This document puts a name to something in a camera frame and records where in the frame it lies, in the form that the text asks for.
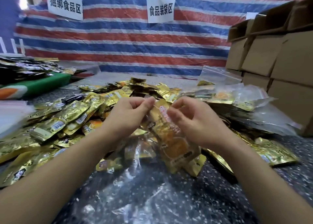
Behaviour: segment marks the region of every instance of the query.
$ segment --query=chinese text sign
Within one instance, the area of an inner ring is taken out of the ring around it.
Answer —
[[[50,13],[83,20],[83,0],[48,0],[47,3]]]
[[[148,23],[174,20],[175,0],[147,0]]]

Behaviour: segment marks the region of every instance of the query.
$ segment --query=left hand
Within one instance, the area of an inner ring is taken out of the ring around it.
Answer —
[[[104,120],[102,128],[117,139],[131,135],[140,125],[143,117],[153,108],[155,99],[151,96],[123,97]]]

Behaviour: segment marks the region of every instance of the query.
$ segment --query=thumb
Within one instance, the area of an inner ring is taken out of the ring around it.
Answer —
[[[183,132],[188,129],[191,120],[188,119],[179,109],[170,107],[167,110],[167,115]]]
[[[142,117],[145,116],[145,115],[153,108],[154,102],[155,102],[155,99],[154,99],[153,96],[151,96],[151,97],[145,99],[145,100],[141,103],[141,105],[139,105],[139,106],[135,109],[136,113],[138,113],[139,116],[141,116],[141,115],[142,115]]]

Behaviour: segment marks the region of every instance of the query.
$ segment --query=stacked cardboard boxes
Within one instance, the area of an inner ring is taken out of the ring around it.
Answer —
[[[299,134],[313,136],[313,0],[288,2],[251,22],[249,46],[238,51],[243,39],[233,41],[226,67],[277,98],[272,103],[303,126]]]

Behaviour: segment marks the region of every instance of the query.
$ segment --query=forearm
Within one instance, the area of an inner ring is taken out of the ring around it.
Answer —
[[[313,209],[247,144],[234,140],[223,157],[262,223],[312,223]]]
[[[2,190],[2,223],[51,223],[99,160],[111,150],[114,139],[104,133],[103,128],[93,132],[34,173]]]

